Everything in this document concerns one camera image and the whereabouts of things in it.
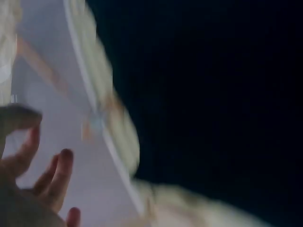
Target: hand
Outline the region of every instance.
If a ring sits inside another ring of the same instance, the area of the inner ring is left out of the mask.
[[[0,168],[9,183],[16,184],[16,178],[28,170],[40,141],[40,122],[42,116],[19,105],[0,107],[0,155],[2,155],[5,138],[15,130],[28,129],[27,138],[16,154],[0,159]],[[40,202],[54,212],[59,212],[71,178],[73,153],[64,149],[55,155],[32,189],[22,193],[34,195]],[[80,226],[80,211],[72,208],[66,219],[68,227]]]

